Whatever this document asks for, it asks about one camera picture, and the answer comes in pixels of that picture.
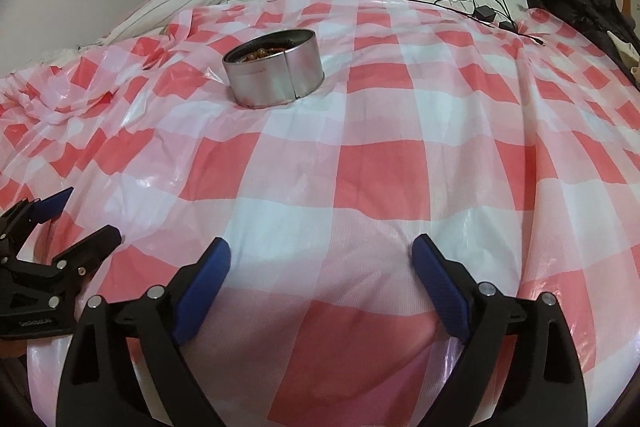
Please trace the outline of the black jacket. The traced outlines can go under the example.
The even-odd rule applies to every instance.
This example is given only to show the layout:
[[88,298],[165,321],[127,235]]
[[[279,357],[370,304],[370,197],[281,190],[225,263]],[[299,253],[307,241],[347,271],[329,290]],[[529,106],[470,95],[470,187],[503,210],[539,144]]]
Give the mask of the black jacket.
[[603,51],[635,86],[631,66],[623,61],[616,37],[639,52],[639,38],[634,24],[624,15],[615,0],[527,0],[529,9],[543,9],[570,25]]

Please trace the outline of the round silver metal tin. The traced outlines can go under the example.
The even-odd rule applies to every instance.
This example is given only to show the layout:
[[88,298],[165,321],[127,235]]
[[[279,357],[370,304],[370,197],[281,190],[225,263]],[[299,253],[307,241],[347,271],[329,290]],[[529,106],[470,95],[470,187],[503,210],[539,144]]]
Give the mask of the round silver metal tin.
[[317,35],[310,29],[281,30],[244,42],[222,64],[235,101],[248,108],[290,104],[324,80]]

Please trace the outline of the red white checkered plastic cloth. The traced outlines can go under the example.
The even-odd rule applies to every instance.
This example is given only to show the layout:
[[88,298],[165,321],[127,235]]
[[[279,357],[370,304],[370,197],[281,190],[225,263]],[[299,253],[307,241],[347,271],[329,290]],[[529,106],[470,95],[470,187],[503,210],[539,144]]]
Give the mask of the red white checkered plastic cloth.
[[[410,265],[420,234],[506,295],[557,295],[589,419],[639,363],[639,95],[573,28],[521,35],[404,0],[180,12],[157,35],[1,80],[1,204],[73,187],[26,256],[103,225],[87,287],[140,296],[225,239],[232,265],[183,353],[231,426],[411,426],[457,343]],[[313,30],[305,98],[241,106],[222,59]]]

